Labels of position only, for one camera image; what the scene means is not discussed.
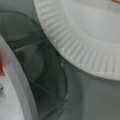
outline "clear glass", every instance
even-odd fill
[[[0,33],[28,78],[40,120],[57,120],[68,100],[64,59],[40,25],[24,14],[0,12]]]

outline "white paper plate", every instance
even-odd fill
[[[54,47],[76,67],[120,80],[120,4],[111,0],[34,0]]]
[[[28,80],[13,52],[0,35],[4,75],[0,76],[0,120],[38,120]]]

